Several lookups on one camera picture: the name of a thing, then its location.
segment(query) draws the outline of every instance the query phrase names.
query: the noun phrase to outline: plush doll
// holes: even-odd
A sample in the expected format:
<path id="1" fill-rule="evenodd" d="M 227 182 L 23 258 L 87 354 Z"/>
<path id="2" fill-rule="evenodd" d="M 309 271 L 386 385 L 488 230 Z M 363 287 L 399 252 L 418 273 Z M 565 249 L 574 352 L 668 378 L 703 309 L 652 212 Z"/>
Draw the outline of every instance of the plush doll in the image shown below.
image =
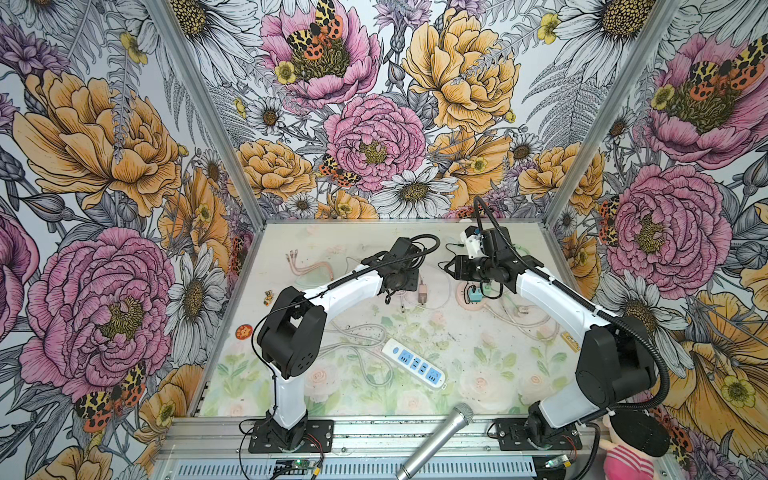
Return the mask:
<path id="1" fill-rule="evenodd" d="M 603 417 L 611 440 L 601 439 L 607 452 L 603 470 L 607 480 L 660 480 L 654 458 L 667 453 L 669 434 L 642 412 L 621 410 Z"/>

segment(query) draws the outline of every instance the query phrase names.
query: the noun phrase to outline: white power strip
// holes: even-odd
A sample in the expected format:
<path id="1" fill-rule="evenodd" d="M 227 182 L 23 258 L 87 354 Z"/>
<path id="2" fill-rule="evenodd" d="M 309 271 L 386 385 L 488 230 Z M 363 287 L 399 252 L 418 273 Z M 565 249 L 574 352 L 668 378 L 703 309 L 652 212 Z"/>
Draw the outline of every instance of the white power strip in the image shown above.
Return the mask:
<path id="1" fill-rule="evenodd" d="M 412 352 L 395 339 L 387 340 L 382 351 L 394 363 L 408 371 L 411 375 L 424 382 L 433 389 L 440 389 L 445 385 L 445 373 L 422 357 Z"/>

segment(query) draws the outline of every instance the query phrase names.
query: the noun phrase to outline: table surface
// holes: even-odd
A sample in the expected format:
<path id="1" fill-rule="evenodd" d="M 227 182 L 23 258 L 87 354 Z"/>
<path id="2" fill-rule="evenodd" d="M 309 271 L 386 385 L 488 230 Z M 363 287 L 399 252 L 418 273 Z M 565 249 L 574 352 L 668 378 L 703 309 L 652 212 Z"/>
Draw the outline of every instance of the table surface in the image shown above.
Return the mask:
<path id="1" fill-rule="evenodd" d="M 506 226 L 522 253 L 554 271 L 537 223 Z M 221 353 L 213 360 L 216 368 L 200 415 L 261 416 L 270 407 L 271 375 L 253 354 L 250 338 L 237 338 L 241 326 L 254 326 L 269 312 L 265 292 L 271 290 L 277 297 L 289 285 L 299 290 L 323 285 L 331 280 L 331 271 L 338 279 L 363 257 L 389 250 L 397 237 L 420 233 L 433 233 L 442 241 L 420 269 L 427 301 L 420 305 L 417 294 L 407 292 L 386 305 L 380 295 L 327 324 L 320 355 L 306 374 L 310 415 L 442 415 L 459 402 L 467 402 L 475 413 L 515 414 L 573 382 L 578 354 L 562 339 L 564 330 L 542 310 L 512 293 L 484 300 L 474 306 L 476 311 L 459 304 L 464 283 L 437 264 L 452 258 L 445 244 L 458 243 L 466 227 L 421 222 L 270 224 Z M 389 338 L 442 369 L 445 387 L 431 389 L 387 360 L 381 348 Z"/>

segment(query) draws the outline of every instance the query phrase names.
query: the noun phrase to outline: wall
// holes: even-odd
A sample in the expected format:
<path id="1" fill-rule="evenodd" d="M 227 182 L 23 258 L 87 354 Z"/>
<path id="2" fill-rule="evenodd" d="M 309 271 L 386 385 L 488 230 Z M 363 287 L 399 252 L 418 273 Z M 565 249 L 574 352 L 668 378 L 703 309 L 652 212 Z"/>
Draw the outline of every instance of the wall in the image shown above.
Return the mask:
<path id="1" fill-rule="evenodd" d="M 141 3 L 0 12 L 0 476 L 147 478 L 253 228 Z"/>
<path id="2" fill-rule="evenodd" d="M 354 219 L 540 217 L 654 0 L 171 4 L 266 216 Z"/>
<path id="3" fill-rule="evenodd" d="M 681 5 L 606 132 L 598 205 L 553 228 L 581 292 L 666 360 L 655 414 L 690 478 L 768 478 L 768 5 Z"/>

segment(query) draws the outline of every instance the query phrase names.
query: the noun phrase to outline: silver microphone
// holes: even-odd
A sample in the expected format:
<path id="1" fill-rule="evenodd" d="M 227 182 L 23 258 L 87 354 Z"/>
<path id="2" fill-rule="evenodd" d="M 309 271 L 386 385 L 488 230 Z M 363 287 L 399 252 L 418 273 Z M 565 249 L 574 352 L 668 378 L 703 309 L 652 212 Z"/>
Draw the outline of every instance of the silver microphone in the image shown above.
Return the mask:
<path id="1" fill-rule="evenodd" d="M 397 472 L 397 480 L 413 478 L 416 472 L 445 445 L 454 433 L 469 425 L 474 414 L 466 403 L 459 403 L 455 406 L 448 418 L 440 425 L 440 428 L 416 450 L 416 453 L 411 455 L 406 463 L 402 464 Z"/>

